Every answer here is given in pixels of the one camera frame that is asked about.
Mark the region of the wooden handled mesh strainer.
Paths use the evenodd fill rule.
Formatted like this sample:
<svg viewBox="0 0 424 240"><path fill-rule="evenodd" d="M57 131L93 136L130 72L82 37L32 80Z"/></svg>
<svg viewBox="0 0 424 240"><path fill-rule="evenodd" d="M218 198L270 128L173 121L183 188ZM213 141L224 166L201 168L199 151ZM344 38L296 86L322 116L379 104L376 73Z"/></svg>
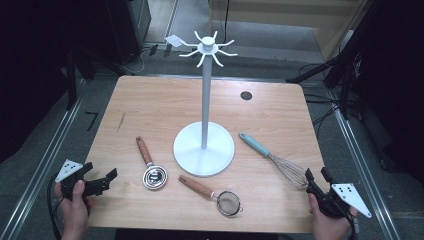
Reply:
<svg viewBox="0 0 424 240"><path fill-rule="evenodd" d="M211 188L190 177L180 175L178 180L203 197L215 200L218 211L226 217L233 217L243 211L240 198L232 191L223 191L216 194Z"/></svg>

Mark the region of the black cabinet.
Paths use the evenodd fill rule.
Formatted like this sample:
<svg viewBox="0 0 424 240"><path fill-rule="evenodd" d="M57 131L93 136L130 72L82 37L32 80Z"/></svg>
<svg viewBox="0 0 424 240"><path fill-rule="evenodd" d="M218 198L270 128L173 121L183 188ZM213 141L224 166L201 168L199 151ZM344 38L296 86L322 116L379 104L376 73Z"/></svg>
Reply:
<svg viewBox="0 0 424 240"><path fill-rule="evenodd" d="M125 64L139 56L150 23L148 0L106 0L116 46L116 59Z"/></svg>

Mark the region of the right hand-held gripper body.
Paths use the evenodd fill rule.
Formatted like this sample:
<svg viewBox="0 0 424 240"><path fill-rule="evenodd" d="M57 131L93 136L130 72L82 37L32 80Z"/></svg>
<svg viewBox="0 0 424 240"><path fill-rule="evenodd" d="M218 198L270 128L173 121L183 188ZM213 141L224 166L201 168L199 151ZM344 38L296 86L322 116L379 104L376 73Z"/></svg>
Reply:
<svg viewBox="0 0 424 240"><path fill-rule="evenodd" d="M327 193L324 193L315 183L310 183L306 192L315 196L320 211L329 218L342 218L350 212L351 207L367 218L372 217L372 213L353 183L331 184Z"/></svg>

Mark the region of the person's left hand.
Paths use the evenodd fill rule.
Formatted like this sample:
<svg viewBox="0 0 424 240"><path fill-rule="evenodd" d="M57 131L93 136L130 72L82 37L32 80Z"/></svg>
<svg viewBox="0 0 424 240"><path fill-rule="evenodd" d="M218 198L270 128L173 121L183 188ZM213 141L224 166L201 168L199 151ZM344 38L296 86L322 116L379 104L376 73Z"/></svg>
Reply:
<svg viewBox="0 0 424 240"><path fill-rule="evenodd" d="M92 206L93 202L88 198L83 199L82 194L85 185L79 180L73 188L73 198L71 200L64 199L60 204L60 209L64 216L64 232L70 231L88 231L88 210L87 205Z"/></svg>

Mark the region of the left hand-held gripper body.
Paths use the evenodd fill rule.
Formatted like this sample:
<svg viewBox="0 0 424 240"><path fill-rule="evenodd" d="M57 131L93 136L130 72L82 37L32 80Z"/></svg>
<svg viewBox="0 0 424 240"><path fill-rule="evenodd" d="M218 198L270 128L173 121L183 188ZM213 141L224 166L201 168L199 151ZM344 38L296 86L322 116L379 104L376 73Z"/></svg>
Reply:
<svg viewBox="0 0 424 240"><path fill-rule="evenodd" d="M55 182L61 183L61 193L62 196L68 200L73 198L73 188L75 184L81 180L80 179L80 169L85 164L77 163L67 159L59 173L55 178ZM82 180L85 185L85 190L82 194L82 197L88 196L99 196L102 195L104 191L110 189L110 182L107 181L106 176L100 179L87 181L85 179Z"/></svg>

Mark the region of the person's right hand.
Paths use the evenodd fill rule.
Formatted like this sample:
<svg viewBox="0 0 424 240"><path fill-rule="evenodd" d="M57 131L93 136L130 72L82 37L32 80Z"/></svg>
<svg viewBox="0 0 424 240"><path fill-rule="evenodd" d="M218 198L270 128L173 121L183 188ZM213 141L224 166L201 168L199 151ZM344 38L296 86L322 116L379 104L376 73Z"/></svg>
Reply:
<svg viewBox="0 0 424 240"><path fill-rule="evenodd" d="M312 234L314 240L342 240L342 238L352 229L346 218L332 219L324 215L320 209L318 201L311 193L308 194L310 214L312 220Z"/></svg>

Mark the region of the metal floor rail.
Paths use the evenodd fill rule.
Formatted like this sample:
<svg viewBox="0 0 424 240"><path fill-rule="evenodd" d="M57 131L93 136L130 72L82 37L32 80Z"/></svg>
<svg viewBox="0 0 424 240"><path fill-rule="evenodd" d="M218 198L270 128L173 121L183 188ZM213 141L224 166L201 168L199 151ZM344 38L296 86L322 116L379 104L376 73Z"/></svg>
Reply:
<svg viewBox="0 0 424 240"><path fill-rule="evenodd" d="M358 144L349 120L346 120L338 109L335 113L338 125L345 138L351 153L353 162L360 176L361 183L365 189L369 202L372 206L373 216L378 220L382 233L386 240L401 240L391 213L379 191L375 179L367 165L363 152Z"/></svg>
<svg viewBox="0 0 424 240"><path fill-rule="evenodd" d="M11 213L4 227L0 229L0 240L15 240L17 238L19 231L42 189L45 179L48 177L49 171L69 128L76 117L86 86L87 81L85 79L77 81L77 92L79 96L76 98L76 103L61 115L60 123L55 128L54 134L50 138L49 144L40 157L34 172L29 177L28 184L18 198L16 205L11 208Z"/></svg>

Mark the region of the teal handled wire whisk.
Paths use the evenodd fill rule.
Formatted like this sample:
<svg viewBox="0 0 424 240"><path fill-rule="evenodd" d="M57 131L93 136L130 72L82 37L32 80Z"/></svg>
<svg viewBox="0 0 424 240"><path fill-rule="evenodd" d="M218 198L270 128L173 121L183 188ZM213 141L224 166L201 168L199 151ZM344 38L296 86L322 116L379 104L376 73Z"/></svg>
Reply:
<svg viewBox="0 0 424 240"><path fill-rule="evenodd" d="M285 182L295 190L305 190L308 182L305 177L306 170L294 162L280 158L271 153L265 146L263 146L256 139L246 133L240 133L239 137L250 147L255 149L263 156L269 158L278 168L282 174Z"/></svg>

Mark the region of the black upright stand post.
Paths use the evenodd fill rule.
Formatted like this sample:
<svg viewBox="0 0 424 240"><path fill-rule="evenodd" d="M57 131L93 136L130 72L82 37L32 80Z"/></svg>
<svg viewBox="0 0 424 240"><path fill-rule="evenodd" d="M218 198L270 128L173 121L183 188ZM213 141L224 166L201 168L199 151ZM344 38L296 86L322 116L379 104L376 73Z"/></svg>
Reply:
<svg viewBox="0 0 424 240"><path fill-rule="evenodd" d="M77 90L76 90L76 76L75 76L75 63L73 58L73 51L70 50L67 54L67 65L66 65L66 73L67 73L67 83L68 83L68 103L67 110L70 110L77 98Z"/></svg>

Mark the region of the white utensil rack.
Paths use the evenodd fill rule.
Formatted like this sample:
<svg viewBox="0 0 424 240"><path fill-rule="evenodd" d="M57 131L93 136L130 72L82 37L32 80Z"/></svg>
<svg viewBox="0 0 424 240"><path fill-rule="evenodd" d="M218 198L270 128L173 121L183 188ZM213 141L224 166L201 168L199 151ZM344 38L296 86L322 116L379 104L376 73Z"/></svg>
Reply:
<svg viewBox="0 0 424 240"><path fill-rule="evenodd" d="M202 68L202 101L201 120L193 122L182 128L174 139L173 154L178 165L187 173L198 177L210 177L225 170L232 162L235 154L235 143L229 131L222 125L211 122L209 119L212 85L212 62L223 67L216 54L232 56L221 50L221 47L233 43L218 43L216 41L218 32L212 36L200 37L195 31L198 39L197 44L189 44L181 41L188 47L195 47L189 57L199 53L201 58L197 68Z"/></svg>

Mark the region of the wooden handled steel measuring spoon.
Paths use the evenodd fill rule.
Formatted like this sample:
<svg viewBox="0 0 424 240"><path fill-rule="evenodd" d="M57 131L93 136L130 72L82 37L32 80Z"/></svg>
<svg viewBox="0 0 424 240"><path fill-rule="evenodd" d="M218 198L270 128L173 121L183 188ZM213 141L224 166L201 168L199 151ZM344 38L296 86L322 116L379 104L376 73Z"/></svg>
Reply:
<svg viewBox="0 0 424 240"><path fill-rule="evenodd" d="M167 171L162 166L153 163L149 150L141 136L136 137L136 143L147 167L142 178L144 186L150 190L162 188L168 179Z"/></svg>

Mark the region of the white paper sheet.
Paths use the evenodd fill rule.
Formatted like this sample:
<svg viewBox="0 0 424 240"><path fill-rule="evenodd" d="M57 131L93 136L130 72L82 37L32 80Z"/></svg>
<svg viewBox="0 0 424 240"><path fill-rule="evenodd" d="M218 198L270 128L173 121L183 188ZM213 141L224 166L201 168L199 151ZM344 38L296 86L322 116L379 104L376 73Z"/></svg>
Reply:
<svg viewBox="0 0 424 240"><path fill-rule="evenodd" d="M165 37L165 41L175 48L178 48L185 43L185 41L183 39L181 39L180 37L178 37L176 35L170 35L170 36Z"/></svg>

